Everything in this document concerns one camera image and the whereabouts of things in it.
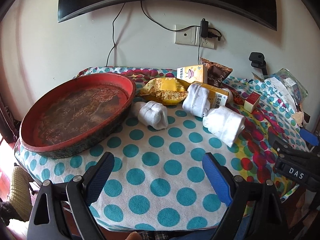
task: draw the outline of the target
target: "plastic bag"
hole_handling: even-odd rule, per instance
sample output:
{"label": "plastic bag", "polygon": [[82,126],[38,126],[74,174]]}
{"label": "plastic bag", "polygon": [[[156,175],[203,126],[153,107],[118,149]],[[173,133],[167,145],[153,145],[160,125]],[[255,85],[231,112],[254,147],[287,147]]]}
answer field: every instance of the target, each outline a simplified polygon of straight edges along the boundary
{"label": "plastic bag", "polygon": [[289,72],[289,70],[282,68],[278,72],[263,76],[264,79],[275,77],[279,80],[288,90],[289,94],[292,96],[296,105],[303,102],[303,100],[308,96],[308,91],[301,85],[301,83]]}

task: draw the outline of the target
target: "wall outlet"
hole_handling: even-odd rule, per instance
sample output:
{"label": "wall outlet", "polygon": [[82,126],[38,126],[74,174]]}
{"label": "wall outlet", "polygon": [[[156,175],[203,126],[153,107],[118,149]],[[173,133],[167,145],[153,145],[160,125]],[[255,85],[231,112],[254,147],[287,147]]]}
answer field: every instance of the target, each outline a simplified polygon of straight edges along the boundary
{"label": "wall outlet", "polygon": [[[187,26],[185,25],[176,24],[176,30],[180,30],[186,27]],[[197,28],[192,27],[181,32],[175,32],[175,44],[196,45],[196,31]]]}
{"label": "wall outlet", "polygon": [[199,34],[199,30],[200,30],[200,27],[196,27],[196,46],[199,46],[199,42],[200,42],[200,47],[215,49],[216,38],[201,38]]}

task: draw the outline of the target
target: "rolled white sock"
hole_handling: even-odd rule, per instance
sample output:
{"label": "rolled white sock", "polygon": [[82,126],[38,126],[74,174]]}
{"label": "rolled white sock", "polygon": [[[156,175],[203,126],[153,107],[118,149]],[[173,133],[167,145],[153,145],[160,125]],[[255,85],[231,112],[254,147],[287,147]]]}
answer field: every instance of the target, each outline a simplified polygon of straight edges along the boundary
{"label": "rolled white sock", "polygon": [[244,120],[243,115],[237,114],[225,106],[220,106],[208,111],[208,114],[203,117],[203,126],[226,145],[232,147],[244,129]]}
{"label": "rolled white sock", "polygon": [[150,125],[156,130],[167,128],[169,125],[167,108],[155,101],[137,102],[133,104],[131,112],[144,125]]}
{"label": "rolled white sock", "polygon": [[190,112],[194,116],[204,117],[210,109],[208,100],[209,90],[197,84],[188,87],[188,96],[183,101],[183,110]]}

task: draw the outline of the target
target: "polka dot blanket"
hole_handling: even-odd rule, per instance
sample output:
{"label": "polka dot blanket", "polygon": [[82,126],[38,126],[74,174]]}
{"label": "polka dot blanket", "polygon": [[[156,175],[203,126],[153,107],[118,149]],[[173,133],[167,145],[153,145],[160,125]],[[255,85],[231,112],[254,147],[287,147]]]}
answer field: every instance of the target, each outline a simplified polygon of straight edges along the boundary
{"label": "polka dot blanket", "polygon": [[[176,71],[140,68],[89,68],[76,77],[93,73],[121,73],[135,80],[138,90],[153,77],[173,77]],[[90,206],[97,223],[111,231],[192,230],[216,226],[226,206],[221,203],[202,169],[205,152],[212,152],[233,175],[247,181],[272,179],[284,201],[294,184],[273,170],[276,152],[268,144],[268,131],[278,134],[294,148],[306,150],[293,110],[270,82],[247,82],[229,77],[225,84],[243,98],[261,94],[257,109],[227,105],[246,117],[245,129],[232,147],[214,137],[182,105],[168,107],[165,130],[146,127],[128,116],[104,141],[79,155],[47,159],[23,147],[15,155],[33,177],[54,183],[70,181],[95,165],[105,151],[115,156],[115,166],[97,202]]]}

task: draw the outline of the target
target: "person's hand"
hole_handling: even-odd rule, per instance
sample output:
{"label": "person's hand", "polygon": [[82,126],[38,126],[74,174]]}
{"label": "person's hand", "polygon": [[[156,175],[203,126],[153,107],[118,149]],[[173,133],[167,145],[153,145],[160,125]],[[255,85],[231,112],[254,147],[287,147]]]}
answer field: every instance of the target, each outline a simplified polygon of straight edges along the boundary
{"label": "person's hand", "polygon": [[142,240],[142,237],[137,232],[132,232],[125,240]]}

